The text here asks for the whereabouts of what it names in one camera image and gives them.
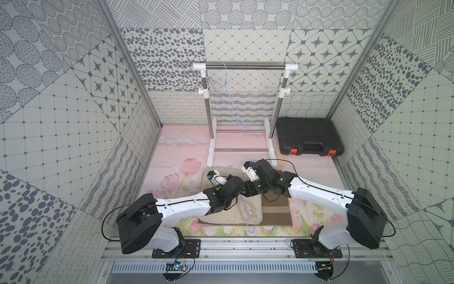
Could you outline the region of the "light blue wire hanger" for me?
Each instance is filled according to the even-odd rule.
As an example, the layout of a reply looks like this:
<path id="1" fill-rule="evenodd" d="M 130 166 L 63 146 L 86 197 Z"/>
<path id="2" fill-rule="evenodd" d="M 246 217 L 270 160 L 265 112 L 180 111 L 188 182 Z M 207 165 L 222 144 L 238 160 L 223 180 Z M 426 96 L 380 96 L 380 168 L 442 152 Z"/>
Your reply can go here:
<path id="1" fill-rule="evenodd" d="M 248 234 L 252 234 L 252 235 L 255 235 L 256 233 L 256 228 L 257 228 L 257 223 L 256 222 L 253 222 L 253 226 L 251 228 L 249 228 L 249 226 L 251 225 L 250 221 L 251 221 L 251 214 L 249 213 L 249 210 L 246 206 L 246 202 L 243 198 L 241 198 L 241 202 L 242 202 L 242 207 L 243 207 L 243 211 L 246 215 L 246 232 Z"/>
<path id="2" fill-rule="evenodd" d="M 222 62 L 222 66 L 223 66 L 224 71 L 225 71 L 225 77 L 224 77 L 223 84 L 221 84 L 220 82 L 217 82 L 216 80 L 212 79 L 211 77 L 208 78 L 208 82 L 210 83 L 210 86 L 213 87 L 216 96 L 219 98 L 221 103 L 223 103 L 224 107 L 230 113 L 231 117 L 235 120 L 236 124 L 240 127 L 240 130 L 245 132 L 246 131 L 246 125 L 244 123 L 244 120 L 240 116 L 240 112 L 238 111 L 238 109 L 236 107 L 236 104 L 234 103 L 234 100 L 233 100 L 233 98 L 232 98 L 232 96 L 231 96 L 231 94 L 230 94 L 230 92 L 228 90 L 228 70 L 227 70 L 227 66 L 226 66 L 226 64 L 224 62 Z M 231 106 L 234 108 L 234 111 L 231 110 L 231 108 L 228 106 L 226 101 L 219 94 L 219 92 L 218 92 L 217 88 L 215 87 L 215 85 L 218 85 L 218 86 L 221 86 L 221 87 L 224 88 L 224 91 L 227 94 L 227 96 L 228 96 L 228 98 L 230 100 Z"/>

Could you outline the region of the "beige wool scarf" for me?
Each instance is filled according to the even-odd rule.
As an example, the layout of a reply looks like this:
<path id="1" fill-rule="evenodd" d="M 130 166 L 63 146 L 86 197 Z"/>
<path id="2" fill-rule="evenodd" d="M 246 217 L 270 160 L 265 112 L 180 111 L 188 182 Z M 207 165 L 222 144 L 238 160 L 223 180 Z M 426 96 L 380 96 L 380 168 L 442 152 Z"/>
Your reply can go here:
<path id="1" fill-rule="evenodd" d="M 234 168 L 206 168 L 202 174 L 201 189 L 213 187 L 212 183 L 207 178 L 207 174 L 211 170 L 217 170 L 222 176 L 238 176 L 243 181 L 249 181 L 249 177 L 241 170 Z M 263 221 L 262 200 L 261 195 L 253 197 L 244 197 L 240 195 L 233 200 L 233 207 L 227 211 L 223 210 L 216 214 L 199 217 L 199 223 L 202 226 L 244 226 L 246 225 L 246 215 L 243 211 L 241 198 L 246 202 L 246 206 L 251 214 L 251 225 L 256 222 L 257 225 Z"/>

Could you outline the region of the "brown plaid scarf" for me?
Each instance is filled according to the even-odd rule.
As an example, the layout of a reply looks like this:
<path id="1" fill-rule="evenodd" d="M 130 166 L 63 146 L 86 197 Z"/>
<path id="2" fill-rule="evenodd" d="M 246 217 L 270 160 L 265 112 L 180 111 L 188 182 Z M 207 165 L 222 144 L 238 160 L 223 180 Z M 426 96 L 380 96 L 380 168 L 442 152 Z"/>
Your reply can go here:
<path id="1" fill-rule="evenodd" d="M 263 221 L 257 226 L 291 226 L 292 216 L 289 201 L 271 192 L 262 194 Z"/>

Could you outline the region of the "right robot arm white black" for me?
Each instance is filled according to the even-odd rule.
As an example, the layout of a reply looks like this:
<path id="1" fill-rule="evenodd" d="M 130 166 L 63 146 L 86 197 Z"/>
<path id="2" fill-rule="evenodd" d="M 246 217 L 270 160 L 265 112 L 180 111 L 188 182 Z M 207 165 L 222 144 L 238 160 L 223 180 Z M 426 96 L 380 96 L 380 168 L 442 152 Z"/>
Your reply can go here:
<path id="1" fill-rule="evenodd" d="M 272 192 L 312 202 L 340 215 L 341 222 L 316 229 L 312 239 L 321 246 L 333 250 L 357 243 L 369 249 L 379 248 L 387 216 L 370 191 L 330 188 L 300 177 L 296 170 L 278 171 L 267 159 L 245 162 L 241 170 L 249 177 L 247 197 Z"/>

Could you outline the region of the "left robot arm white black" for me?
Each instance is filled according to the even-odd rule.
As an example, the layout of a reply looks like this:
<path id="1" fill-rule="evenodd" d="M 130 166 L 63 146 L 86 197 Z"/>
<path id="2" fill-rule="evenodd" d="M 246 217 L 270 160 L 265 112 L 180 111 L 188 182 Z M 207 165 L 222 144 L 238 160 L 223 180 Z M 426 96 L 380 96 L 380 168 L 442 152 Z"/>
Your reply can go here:
<path id="1" fill-rule="evenodd" d="M 228 176 L 226 182 L 201 193 L 173 200 L 156 199 L 145 194 L 117 216 L 117 229 L 123 254 L 152 247 L 179 254 L 185 246 L 181 231 L 164 225 L 187 217 L 217 214 L 229 209 L 239 196 L 246 198 L 265 193 L 260 181 L 243 181 Z"/>

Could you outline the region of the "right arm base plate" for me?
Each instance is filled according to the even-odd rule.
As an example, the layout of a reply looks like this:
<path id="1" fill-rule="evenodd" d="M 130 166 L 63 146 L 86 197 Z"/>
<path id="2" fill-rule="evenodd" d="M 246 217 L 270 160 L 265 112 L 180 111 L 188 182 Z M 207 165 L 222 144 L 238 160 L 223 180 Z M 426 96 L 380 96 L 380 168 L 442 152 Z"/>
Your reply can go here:
<path id="1" fill-rule="evenodd" d="M 329 250 L 318 241 L 310 239 L 293 239 L 290 242 L 297 259 L 340 259 L 343 258 L 340 248 Z"/>

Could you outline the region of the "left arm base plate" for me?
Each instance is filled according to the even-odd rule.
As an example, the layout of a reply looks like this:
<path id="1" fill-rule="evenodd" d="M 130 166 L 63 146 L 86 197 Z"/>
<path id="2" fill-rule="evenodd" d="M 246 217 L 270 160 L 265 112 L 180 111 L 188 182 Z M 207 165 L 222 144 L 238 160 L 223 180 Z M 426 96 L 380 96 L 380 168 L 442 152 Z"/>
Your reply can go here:
<path id="1" fill-rule="evenodd" d="M 178 257 L 188 257 L 198 259 L 201 250 L 201 239 L 186 239 L 184 246 L 178 245 L 170 253 L 160 249 L 154 249 L 152 253 L 153 259 L 176 259 Z"/>

